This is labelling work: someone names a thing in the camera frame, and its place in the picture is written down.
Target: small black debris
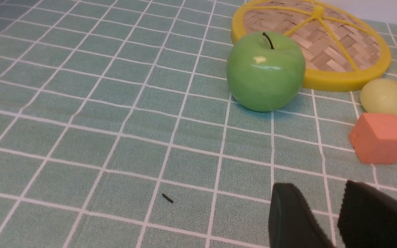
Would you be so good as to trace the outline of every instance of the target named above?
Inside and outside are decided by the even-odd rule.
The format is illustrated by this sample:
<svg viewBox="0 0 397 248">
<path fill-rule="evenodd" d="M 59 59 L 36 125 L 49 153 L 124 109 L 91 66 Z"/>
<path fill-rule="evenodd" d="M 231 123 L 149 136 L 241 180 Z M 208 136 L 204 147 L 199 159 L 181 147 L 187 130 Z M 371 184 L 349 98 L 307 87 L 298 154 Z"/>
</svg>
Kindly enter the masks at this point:
<svg viewBox="0 0 397 248">
<path fill-rule="evenodd" d="M 169 197 L 167 197 L 165 194 L 162 194 L 163 198 L 167 199 L 170 203 L 174 203 L 173 200 L 171 200 Z"/>
</svg>

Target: orange cube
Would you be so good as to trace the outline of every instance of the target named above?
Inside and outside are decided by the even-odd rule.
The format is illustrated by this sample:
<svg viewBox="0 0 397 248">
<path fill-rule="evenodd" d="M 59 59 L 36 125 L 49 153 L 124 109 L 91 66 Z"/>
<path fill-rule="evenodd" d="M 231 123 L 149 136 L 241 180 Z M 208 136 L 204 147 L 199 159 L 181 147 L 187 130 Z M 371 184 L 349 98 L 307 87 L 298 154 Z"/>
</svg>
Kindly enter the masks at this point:
<svg viewBox="0 0 397 248">
<path fill-rule="evenodd" d="M 363 113 L 348 139 L 363 164 L 397 162 L 397 118 L 390 114 Z"/>
</svg>

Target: wall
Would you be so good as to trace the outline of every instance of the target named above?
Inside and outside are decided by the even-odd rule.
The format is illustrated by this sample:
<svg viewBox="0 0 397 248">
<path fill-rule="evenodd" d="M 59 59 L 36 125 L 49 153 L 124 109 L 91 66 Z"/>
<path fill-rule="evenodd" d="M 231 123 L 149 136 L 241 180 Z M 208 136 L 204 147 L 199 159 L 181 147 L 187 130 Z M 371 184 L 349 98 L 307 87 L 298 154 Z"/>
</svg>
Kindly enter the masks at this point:
<svg viewBox="0 0 397 248">
<path fill-rule="evenodd" d="M 397 0 L 320 0 L 366 20 L 397 24 Z"/>
</svg>

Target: bamboo weave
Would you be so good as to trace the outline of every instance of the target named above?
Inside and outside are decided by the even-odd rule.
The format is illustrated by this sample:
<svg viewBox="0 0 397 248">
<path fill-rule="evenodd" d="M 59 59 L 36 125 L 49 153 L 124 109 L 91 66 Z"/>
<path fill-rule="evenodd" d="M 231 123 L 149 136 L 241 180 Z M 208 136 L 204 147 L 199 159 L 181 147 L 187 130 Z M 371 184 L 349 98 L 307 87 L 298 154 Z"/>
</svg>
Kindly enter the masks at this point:
<svg viewBox="0 0 397 248">
<path fill-rule="evenodd" d="M 291 7 L 313 12 L 313 5 L 310 2 L 299 0 L 268 0 L 256 6 Z M 327 7 L 324 16 L 344 20 L 365 29 L 352 18 Z M 250 9 L 244 14 L 243 22 L 247 33 L 269 30 L 284 34 L 308 18 L 310 16 L 307 14 L 289 10 Z M 381 52 L 374 37 L 348 24 L 326 19 L 324 22 L 343 45 L 358 69 L 365 70 L 377 63 Z M 300 45 L 306 58 L 307 68 L 330 72 L 355 71 L 337 42 L 320 21 L 315 19 L 306 23 L 290 34 L 290 38 Z"/>
</svg>

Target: green apple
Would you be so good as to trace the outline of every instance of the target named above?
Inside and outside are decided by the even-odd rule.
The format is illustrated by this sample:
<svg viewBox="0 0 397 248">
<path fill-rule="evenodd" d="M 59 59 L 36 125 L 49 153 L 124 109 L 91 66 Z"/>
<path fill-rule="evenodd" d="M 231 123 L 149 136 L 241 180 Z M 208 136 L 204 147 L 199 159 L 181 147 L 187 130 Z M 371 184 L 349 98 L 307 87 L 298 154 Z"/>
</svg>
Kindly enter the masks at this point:
<svg viewBox="0 0 397 248">
<path fill-rule="evenodd" d="M 288 104 L 301 89 L 306 60 L 291 38 L 255 32 L 239 39 L 226 65 L 233 97 L 244 107 L 268 112 Z"/>
</svg>

